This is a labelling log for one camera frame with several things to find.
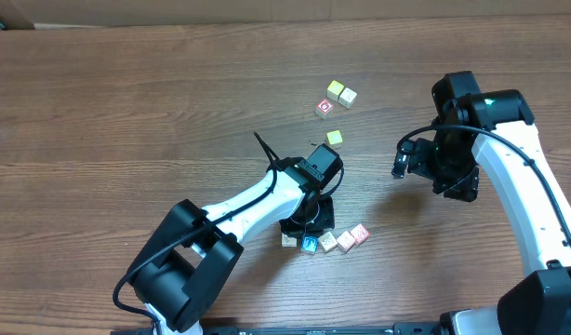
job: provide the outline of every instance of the dice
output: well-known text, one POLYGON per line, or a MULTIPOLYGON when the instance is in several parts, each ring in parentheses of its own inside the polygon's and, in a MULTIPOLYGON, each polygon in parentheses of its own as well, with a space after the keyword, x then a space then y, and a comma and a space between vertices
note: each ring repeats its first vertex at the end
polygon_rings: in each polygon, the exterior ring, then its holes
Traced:
POLYGON ((327 232, 326 234, 319 237, 319 244, 324 252, 329 252, 333 250, 337 245, 338 241, 335 239, 335 236, 331 232, 327 232))
POLYGON ((341 148, 341 144, 343 144, 343 138, 341 137, 341 132, 339 130, 335 130, 326 133, 325 144, 331 147, 331 149, 341 148))
POLYGON ((362 224, 355 226, 350 234, 353 236, 356 246, 360 246, 370 236, 370 233, 362 224))
POLYGON ((339 103, 344 105, 346 108, 351 108, 353 102, 356 101, 357 96, 358 94, 356 92, 346 87, 341 95, 339 95, 339 103))
POLYGON ((298 240, 282 233, 282 247, 295 248, 298 246, 298 240))
POLYGON ((332 101, 337 101, 339 99, 339 94, 341 94, 343 88, 344 86, 340 82, 334 80, 331 82, 331 85, 329 85, 329 87, 326 89, 326 96, 332 101))
POLYGON ((302 248, 300 250, 302 252, 314 254, 316 252, 318 244, 319 241, 316 239, 316 237, 304 236, 304 238, 302 238, 302 248))
POLYGON ((333 112, 333 108, 335 108, 333 103, 329 102, 327 99, 322 99, 316 105, 316 114, 325 120, 331 112, 333 112))
POLYGON ((343 234, 341 234, 341 236, 338 237, 338 247, 343 252, 348 252, 355 243, 356 240, 348 231, 343 232, 343 234))

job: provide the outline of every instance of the yellow block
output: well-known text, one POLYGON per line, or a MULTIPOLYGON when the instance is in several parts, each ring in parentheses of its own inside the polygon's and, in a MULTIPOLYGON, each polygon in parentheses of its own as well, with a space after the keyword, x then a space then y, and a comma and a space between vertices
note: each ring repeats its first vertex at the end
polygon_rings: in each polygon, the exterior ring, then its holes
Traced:
POLYGON ((334 80, 326 89, 326 96, 332 101, 337 101, 339 99, 339 94, 341 94, 341 91, 343 91, 343 88, 344 86, 340 82, 334 80))
POLYGON ((333 149, 338 149, 343 144, 343 138, 341 137, 341 132, 339 130, 331 131, 326 133, 326 144, 333 149))

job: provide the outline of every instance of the wooden table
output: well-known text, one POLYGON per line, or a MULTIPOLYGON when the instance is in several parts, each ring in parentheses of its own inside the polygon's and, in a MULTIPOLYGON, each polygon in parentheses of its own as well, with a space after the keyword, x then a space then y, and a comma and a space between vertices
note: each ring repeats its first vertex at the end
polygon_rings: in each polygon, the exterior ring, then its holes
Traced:
MULTIPOLYGON (((281 156, 341 130, 335 233, 371 236, 309 256, 273 225, 209 323, 390 325, 496 303, 522 266, 485 175, 471 204, 391 176, 395 143, 436 116, 432 85, 459 70, 521 90, 571 204, 571 16, 0 33, 0 333, 146 326, 113 306, 116 281, 175 203, 264 175, 255 130, 281 156), (333 79, 359 96, 323 121, 333 79)), ((130 288, 121 298, 140 306, 130 288)))

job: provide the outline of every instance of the cable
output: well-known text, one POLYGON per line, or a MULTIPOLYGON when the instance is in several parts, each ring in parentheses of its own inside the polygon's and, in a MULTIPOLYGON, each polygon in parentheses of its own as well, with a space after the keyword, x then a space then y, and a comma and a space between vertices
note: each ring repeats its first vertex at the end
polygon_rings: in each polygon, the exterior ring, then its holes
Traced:
POLYGON ((331 190, 329 190, 328 192, 321 194, 319 199, 321 199, 321 200, 327 199, 329 196, 331 196, 338 189, 339 185, 341 184, 341 181, 343 180, 343 171, 344 171, 343 166, 341 166, 341 172, 339 173, 338 183, 335 186, 333 186, 333 188, 331 190))
POLYGON ((134 268, 130 273, 127 273, 126 275, 124 275, 118 281, 118 284, 116 284, 116 287, 114 288, 114 291, 112 293, 112 300, 114 302, 114 305, 116 305, 116 307, 120 308, 123 311, 127 311, 127 312, 138 314, 138 315, 145 315, 145 316, 149 317, 153 322, 153 326, 155 327, 155 331, 156 331, 157 335, 162 335, 160 320, 157 318, 157 316, 154 315, 153 313, 147 311, 147 310, 128 306, 128 305, 120 302, 120 299, 118 297, 120 294, 120 289, 128 282, 128 279, 130 279, 131 277, 136 275, 138 271, 140 271, 143 267, 145 267, 147 264, 149 264, 150 262, 152 262, 153 260, 155 260, 159 256, 167 253, 168 251, 172 250, 173 248, 177 247, 178 245, 191 240, 195 236, 197 236, 197 235, 199 235, 205 231, 209 231, 209 230, 213 229, 218 224, 220 224, 220 223, 222 223, 228 219, 231 219, 233 216, 238 215, 239 213, 255 206, 257 203, 259 203, 265 197, 267 197, 267 195, 269 195, 270 193, 273 192, 273 189, 275 188, 275 184, 277 183, 277 169, 275 168, 275 164, 274 164, 274 161, 272 158, 272 154, 275 156, 277 156, 277 155, 275 153, 272 153, 272 150, 269 147, 269 145, 267 145, 267 143, 265 143, 265 141, 263 141, 260 138, 260 136, 257 132, 255 132, 254 134, 255 134, 255 137, 257 138, 257 140, 259 141, 260 146, 263 148, 263 151, 267 155, 267 158, 269 158, 270 167, 272 168, 272 171, 273 171, 272 182, 271 182, 271 185, 267 188, 267 190, 265 190, 265 192, 263 192, 263 194, 259 195, 257 198, 251 200, 247 204, 242 205, 241 207, 239 207, 239 208, 237 208, 231 212, 228 212, 227 214, 223 215, 222 217, 220 217, 218 219, 215 219, 211 222, 206 223, 204 226, 197 228, 196 230, 194 230, 188 234, 185 234, 184 236, 182 236, 181 238, 179 238, 175 242, 173 242, 173 243, 169 244, 168 246, 166 246, 165 248, 162 248, 161 250, 157 251, 153 256, 148 258, 147 261, 144 261, 139 266, 134 268))
POLYGON ((438 131, 438 130, 464 130, 464 131, 470 131, 472 133, 483 134, 483 135, 486 135, 488 137, 493 138, 494 140, 501 142, 502 144, 506 145, 511 150, 516 152, 518 155, 520 155, 521 158, 523 158, 525 161, 524 164, 526 166, 529 166, 534 171, 534 173, 536 174, 536 176, 539 179, 539 182, 542 184, 544 191, 546 191, 546 195, 548 196, 548 200, 550 201, 552 208, 554 209, 554 213, 556 214, 556 218, 558 219, 558 223, 561 225, 561 228, 563 229, 564 237, 566 237, 566 243, 571 247, 571 231, 568 229, 568 225, 566 224, 566 220, 564 219, 563 212, 561 211, 561 208, 558 205, 558 201, 556 200, 556 196, 554 196, 554 192, 552 191, 550 185, 548 184, 546 177, 544 177, 544 174, 539 170, 539 167, 536 165, 536 161, 529 158, 529 156, 526 153, 524 153, 521 149, 519 149, 516 145, 514 145, 510 141, 506 140, 505 138, 503 138, 503 137, 501 137, 501 136, 499 136, 499 135, 497 135, 491 131, 480 129, 478 127, 470 127, 470 126, 462 126, 462 125, 435 125, 435 126, 422 127, 422 128, 416 129, 414 131, 411 131, 410 133, 403 136, 399 140, 399 142, 397 143, 397 152, 400 154, 406 154, 406 155, 415 154, 415 152, 408 152, 408 151, 403 150, 402 145, 406 141, 408 141, 410 138, 412 138, 413 136, 416 136, 420 133, 423 133, 426 131, 431 131, 431 130, 436 130, 436 131, 438 131))

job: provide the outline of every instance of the robotic arm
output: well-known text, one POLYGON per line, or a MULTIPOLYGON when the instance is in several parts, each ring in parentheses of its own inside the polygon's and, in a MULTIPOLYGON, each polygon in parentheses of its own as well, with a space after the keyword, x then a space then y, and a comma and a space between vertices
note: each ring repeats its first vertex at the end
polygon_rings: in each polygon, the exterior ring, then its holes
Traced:
POLYGON ((340 170, 341 181, 339 155, 323 144, 308 159, 280 160, 255 135, 271 161, 265 178, 216 205, 198 208, 188 199, 175 205, 114 291, 118 307, 155 319, 158 335, 191 328, 190 334, 200 334, 198 320, 218 297, 244 251, 242 245, 271 223, 279 221, 282 232, 292 236, 320 235, 334 226, 330 195, 335 190, 321 191, 340 170), (196 269, 174 250, 178 244, 203 257, 196 269), (149 312, 118 301, 125 282, 149 312))
POLYGON ((392 175, 433 180, 433 191, 471 202, 480 165, 497 190, 525 279, 498 306, 441 316, 438 334, 571 334, 571 207, 542 153, 534 116, 516 90, 481 93, 471 72, 432 88, 438 117, 398 144, 392 175), (410 138, 436 130, 433 141, 410 138))

